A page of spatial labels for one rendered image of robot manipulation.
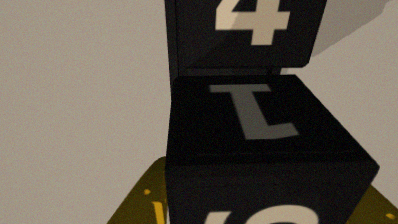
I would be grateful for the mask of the black number cube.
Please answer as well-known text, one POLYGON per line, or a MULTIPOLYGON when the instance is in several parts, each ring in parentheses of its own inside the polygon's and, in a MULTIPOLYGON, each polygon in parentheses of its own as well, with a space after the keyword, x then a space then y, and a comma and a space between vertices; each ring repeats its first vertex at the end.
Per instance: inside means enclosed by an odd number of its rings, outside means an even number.
POLYGON ((327 0, 179 0, 186 69, 303 68, 327 0))
POLYGON ((296 74, 173 80, 170 224, 346 224, 379 168, 296 74))

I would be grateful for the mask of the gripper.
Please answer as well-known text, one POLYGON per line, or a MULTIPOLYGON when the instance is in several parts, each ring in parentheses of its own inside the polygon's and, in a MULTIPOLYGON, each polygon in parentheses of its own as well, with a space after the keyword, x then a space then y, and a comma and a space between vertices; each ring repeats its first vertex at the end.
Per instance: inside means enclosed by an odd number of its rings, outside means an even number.
MULTIPOLYGON (((107 224, 167 224, 165 160, 146 170, 107 224)), ((346 224, 398 224, 398 209, 371 185, 346 224)))

